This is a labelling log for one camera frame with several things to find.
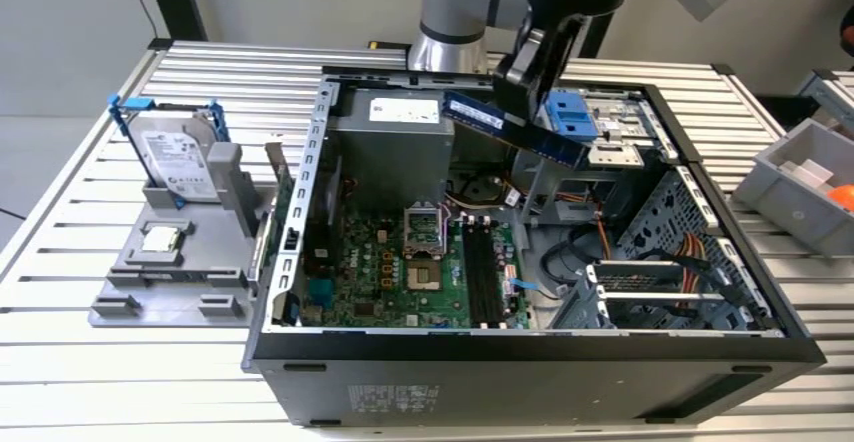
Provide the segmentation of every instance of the white wall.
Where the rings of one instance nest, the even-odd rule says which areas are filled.
[[[94,121],[150,39],[137,0],[0,0],[0,116]]]
[[[227,42],[364,48],[368,41],[409,42],[420,0],[208,0],[205,27]]]
[[[696,22],[676,0],[626,0],[602,57],[723,62],[751,90],[795,89],[815,68],[847,69],[838,27],[854,0],[730,0]]]

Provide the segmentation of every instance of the ram slot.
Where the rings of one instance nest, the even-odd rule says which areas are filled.
[[[472,327],[496,328],[503,317],[492,237],[489,227],[479,222],[463,227],[463,261]]]

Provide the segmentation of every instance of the white sticker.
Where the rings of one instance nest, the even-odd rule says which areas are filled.
[[[216,199],[199,143],[179,132],[142,132],[152,164],[166,188],[189,201]]]
[[[463,115],[467,115],[472,119],[479,120],[484,124],[491,125],[496,129],[501,129],[504,127],[504,121],[501,119],[487,114],[485,112],[479,111],[472,107],[468,107],[465,104],[460,104],[455,100],[451,101],[449,109],[455,110]]]
[[[412,414],[429,413],[439,400],[437,385],[349,385],[353,412]]]
[[[371,100],[371,122],[416,122],[420,124],[439,123],[439,101],[425,99],[388,99]]]
[[[509,192],[507,193],[507,197],[504,197],[504,204],[507,204],[509,207],[515,207],[516,203],[519,202],[520,195],[521,194],[516,189],[509,189]]]

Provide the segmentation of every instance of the green circuit board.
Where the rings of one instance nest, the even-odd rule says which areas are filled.
[[[505,247],[512,243],[508,228],[499,226],[492,233],[496,245]],[[304,308],[308,317],[303,317],[303,323],[324,327],[471,328],[457,221],[447,224],[447,253],[440,261],[403,257],[401,217],[349,214],[341,235],[332,304],[321,314],[316,308]],[[501,255],[504,264],[519,267],[513,251]],[[503,284],[504,269],[497,259],[495,270]],[[436,276],[437,285],[432,283]],[[524,297],[515,300],[517,310],[508,316],[507,326],[527,328]]]

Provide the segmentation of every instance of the open computer tower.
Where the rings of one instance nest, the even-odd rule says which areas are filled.
[[[311,426],[696,423],[823,363],[654,86],[324,68],[245,365]]]

